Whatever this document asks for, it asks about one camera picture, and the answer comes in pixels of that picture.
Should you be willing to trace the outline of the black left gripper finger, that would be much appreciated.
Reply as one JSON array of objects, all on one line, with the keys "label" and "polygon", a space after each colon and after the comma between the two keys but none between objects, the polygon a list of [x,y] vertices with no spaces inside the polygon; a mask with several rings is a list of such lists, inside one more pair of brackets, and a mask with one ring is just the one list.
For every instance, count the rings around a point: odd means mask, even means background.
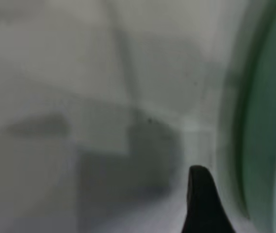
[{"label": "black left gripper finger", "polygon": [[189,168],[187,213],[182,233],[235,232],[221,204],[212,174],[204,166]]}]

